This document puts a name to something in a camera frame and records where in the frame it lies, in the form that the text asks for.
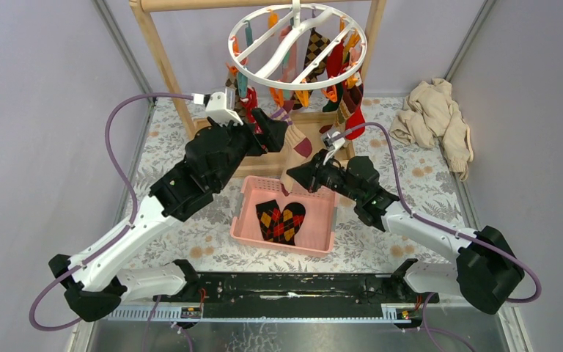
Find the red white patterned sock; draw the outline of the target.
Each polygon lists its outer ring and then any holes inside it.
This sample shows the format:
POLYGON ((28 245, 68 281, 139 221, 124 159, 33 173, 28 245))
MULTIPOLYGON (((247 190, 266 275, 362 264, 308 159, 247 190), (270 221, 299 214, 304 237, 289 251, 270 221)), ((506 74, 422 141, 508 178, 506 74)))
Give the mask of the red white patterned sock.
POLYGON ((246 96, 240 99, 239 105, 239 116, 246 122, 254 124, 255 133, 262 133, 261 128, 258 126, 252 114, 252 110, 258 107, 257 92, 253 87, 247 86, 246 96))

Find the beige purple striped sock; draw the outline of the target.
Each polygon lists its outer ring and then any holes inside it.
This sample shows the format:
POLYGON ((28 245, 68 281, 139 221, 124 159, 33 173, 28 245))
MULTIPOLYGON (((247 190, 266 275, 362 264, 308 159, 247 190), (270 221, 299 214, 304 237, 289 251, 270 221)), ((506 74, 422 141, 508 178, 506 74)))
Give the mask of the beige purple striped sock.
POLYGON ((284 136, 284 146, 281 151, 281 154, 284 155, 284 162, 280 176, 281 191, 283 195, 288 196, 292 190, 294 180, 287 174, 287 171, 300 166, 309 158, 313 151, 312 143, 292 121, 292 118, 283 107, 278 108, 271 118, 288 124, 284 136))

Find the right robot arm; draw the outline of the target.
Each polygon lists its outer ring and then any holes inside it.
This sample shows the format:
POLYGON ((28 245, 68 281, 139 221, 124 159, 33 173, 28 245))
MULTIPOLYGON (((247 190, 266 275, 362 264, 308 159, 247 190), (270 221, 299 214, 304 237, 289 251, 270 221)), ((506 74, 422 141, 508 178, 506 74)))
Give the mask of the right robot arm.
POLYGON ((445 263, 417 260, 404 265, 402 275, 391 282, 398 301, 409 302, 419 293, 445 293, 464 298, 483 313, 495 314, 525 277, 500 231, 489 226, 456 228, 426 213, 407 210, 400 197, 380 185, 380 175, 366 156, 338 166, 316 155, 287 174, 310 193, 326 187, 353 200, 357 217, 368 227, 404 235, 445 259, 445 263))

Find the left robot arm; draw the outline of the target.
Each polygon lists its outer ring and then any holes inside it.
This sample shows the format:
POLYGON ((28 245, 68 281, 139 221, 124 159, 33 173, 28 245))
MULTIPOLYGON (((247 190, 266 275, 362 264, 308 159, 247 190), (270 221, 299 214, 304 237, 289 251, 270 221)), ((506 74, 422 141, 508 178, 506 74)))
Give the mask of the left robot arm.
POLYGON ((134 219, 125 219, 76 255, 50 260, 69 308, 80 319, 99 320, 121 303, 140 298, 190 301, 197 295, 199 277, 187 260, 136 270, 125 265, 152 240, 209 205, 245 157, 282 150, 288 123, 272 120, 260 108, 252 115, 254 123, 221 125, 209 119, 210 126, 185 145, 183 159, 150 187, 134 219))

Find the black red yellow argyle sock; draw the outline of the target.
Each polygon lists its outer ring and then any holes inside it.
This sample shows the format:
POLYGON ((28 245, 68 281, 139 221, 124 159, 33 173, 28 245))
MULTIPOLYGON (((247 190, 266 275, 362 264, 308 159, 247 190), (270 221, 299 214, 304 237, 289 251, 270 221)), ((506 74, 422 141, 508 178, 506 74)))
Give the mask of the black red yellow argyle sock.
POLYGON ((276 200, 255 206, 262 239, 271 243, 295 245, 296 235, 306 217, 306 208, 299 202, 280 208, 276 200))

